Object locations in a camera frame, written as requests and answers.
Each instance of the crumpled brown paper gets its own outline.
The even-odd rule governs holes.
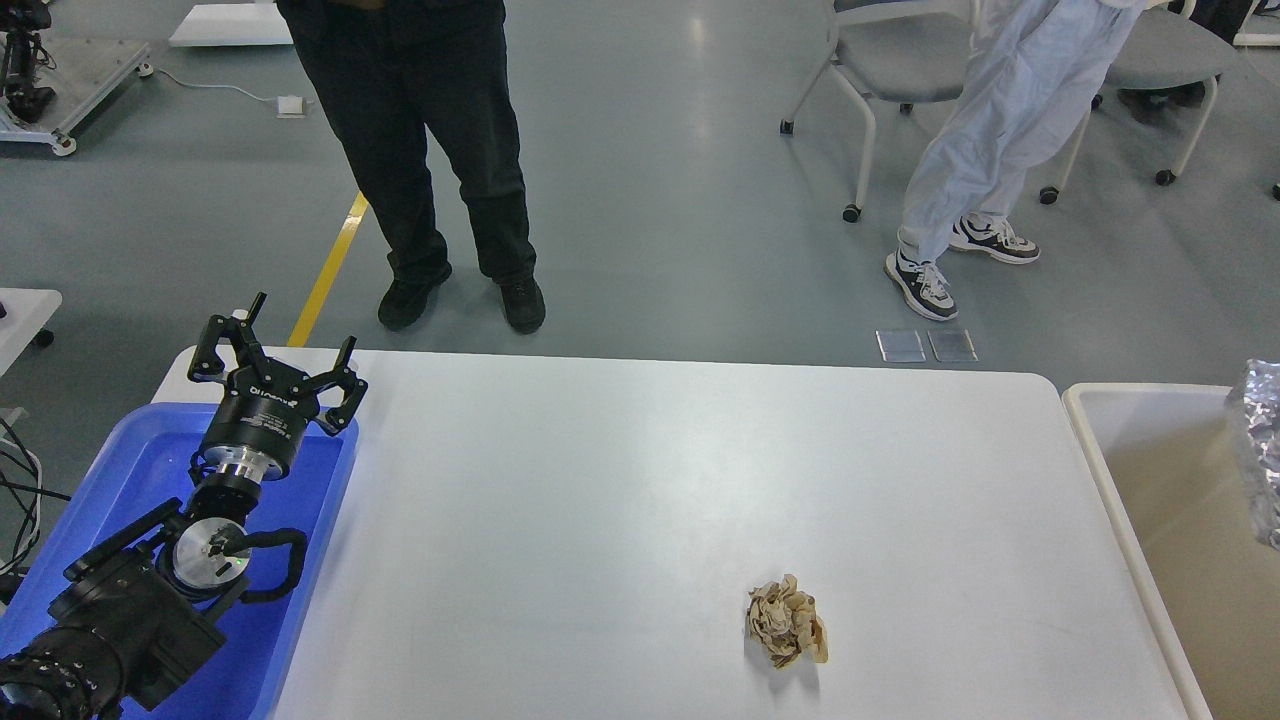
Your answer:
[[[795,575],[751,591],[746,630],[760,641],[778,670],[806,650],[814,662],[827,661],[827,626],[818,618],[813,597],[796,589]]]

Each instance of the white bin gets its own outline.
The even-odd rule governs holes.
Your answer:
[[[1188,714],[1276,720],[1280,552],[1253,536],[1228,389],[1078,384],[1062,401]]]

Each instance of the chair leg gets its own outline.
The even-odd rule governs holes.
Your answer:
[[[1204,104],[1203,109],[1201,110],[1199,119],[1196,120],[1196,132],[1192,133],[1190,140],[1187,142],[1187,149],[1183,150],[1183,155],[1181,158],[1178,159],[1178,163],[1174,165],[1172,170],[1165,170],[1171,176],[1169,178],[1169,182],[1160,182],[1160,176],[1156,176],[1157,177],[1156,182],[1160,182],[1160,184],[1169,184],[1170,182],[1178,179],[1178,176],[1183,174],[1183,170],[1187,169],[1187,163],[1190,161],[1192,159],[1192,152],[1196,150],[1196,143],[1199,142],[1201,133],[1204,132],[1204,124],[1208,123],[1208,115],[1210,113],[1213,111],[1213,104],[1216,101],[1217,101],[1217,78],[1211,77],[1204,81]]]
[[[863,156],[858,163],[858,188],[854,192],[854,201],[845,208],[845,220],[856,223],[863,214],[863,208],[867,208],[867,187],[872,181],[872,159],[876,155],[876,114],[863,94],[858,92],[858,88],[844,77],[840,78],[840,87],[845,88],[845,92],[852,97],[854,105],[858,105],[858,109],[863,111],[863,119],[867,122],[867,131],[863,133]]]
[[[813,68],[813,72],[809,73],[809,79],[805,81],[804,88],[800,91],[800,97],[796,99],[796,102],[795,105],[792,105],[791,111],[783,115],[782,124],[778,126],[778,132],[781,132],[782,135],[792,133],[792,129],[795,128],[796,113],[800,111],[800,106],[804,105],[804,101],[809,97],[809,94],[813,91],[813,86],[818,83],[818,77],[822,76],[822,70],[826,69],[829,64],[831,64],[831,58],[828,54],[822,60],[819,60],[818,64]]]
[[[1075,156],[1080,154],[1080,143],[1084,142],[1084,129],[1088,127],[1089,113],[1085,113],[1080,118],[1080,124],[1075,126],[1075,132],[1071,133],[1070,150],[1066,152],[1066,161],[1062,163],[1062,170],[1057,176],[1057,182],[1041,188],[1042,205],[1057,202],[1057,196],[1066,190],[1066,181],[1071,177],[1071,168],[1075,167]]]

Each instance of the white pants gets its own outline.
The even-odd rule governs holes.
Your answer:
[[[1070,138],[1142,8],[1098,0],[984,0],[965,87],[906,187],[897,237],[933,261],[965,213],[1009,215],[1027,170]]]

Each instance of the chair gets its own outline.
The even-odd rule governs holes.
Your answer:
[[[1235,50],[1212,32],[1190,22],[1196,0],[1187,0],[1181,13],[1170,13],[1158,5],[1144,12],[1133,27],[1115,63],[1107,70],[1106,85],[1129,90],[1161,90],[1193,82],[1204,83],[1204,101],[1201,105],[1196,129],[1187,140],[1181,155],[1169,169],[1156,173],[1156,184],[1167,186],[1187,169],[1201,132],[1217,101],[1217,77],[1235,61]],[[1093,108],[1102,102],[1093,99]],[[1070,151],[1055,184],[1041,188],[1041,202],[1052,205],[1066,188],[1066,181],[1075,164],[1075,156],[1089,124],[1085,113],[1070,142]]]
[[[827,0],[827,47],[809,73],[795,106],[778,127],[785,136],[794,133],[795,117],[804,105],[823,69],[832,68],[840,86],[861,110],[867,127],[858,169],[854,201],[845,208],[846,222],[855,223],[867,205],[872,156],[876,146],[876,115],[867,97],[897,102],[906,115],[916,102],[955,100],[964,87],[972,27],[943,12],[922,10],[905,17],[872,19],[872,5],[920,0]],[[977,18],[978,0],[970,0],[970,22]]]

